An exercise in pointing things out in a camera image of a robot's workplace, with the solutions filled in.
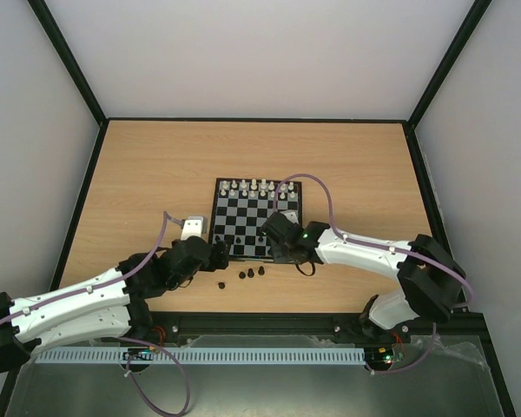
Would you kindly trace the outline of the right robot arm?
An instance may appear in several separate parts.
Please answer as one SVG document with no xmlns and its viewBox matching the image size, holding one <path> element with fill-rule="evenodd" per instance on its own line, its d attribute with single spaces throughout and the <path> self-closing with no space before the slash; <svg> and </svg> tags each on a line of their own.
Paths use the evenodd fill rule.
<svg viewBox="0 0 521 417">
<path fill-rule="evenodd" d="M 446 323 L 458 308 L 465 272 L 429 235 L 386 241 L 349 234 L 331 223 L 302 227 L 291 212 L 271 214 L 260 226 L 260 235 L 277 263 L 345 265 L 396 282 L 396 290 L 373 295 L 353 324 L 353 332 L 369 341 L 382 341 L 416 319 Z"/>
</svg>

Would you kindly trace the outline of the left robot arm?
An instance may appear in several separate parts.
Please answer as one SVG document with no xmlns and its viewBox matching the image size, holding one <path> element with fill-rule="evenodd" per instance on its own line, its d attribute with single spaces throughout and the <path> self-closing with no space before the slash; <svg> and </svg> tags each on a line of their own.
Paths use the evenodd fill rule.
<svg viewBox="0 0 521 417">
<path fill-rule="evenodd" d="M 13 299 L 0 292 L 0 374 L 40 353 L 103 337 L 144 336 L 153 322 L 147 301 L 229 264 L 229 243 L 197 236 L 131 255 L 78 284 Z"/>
</svg>

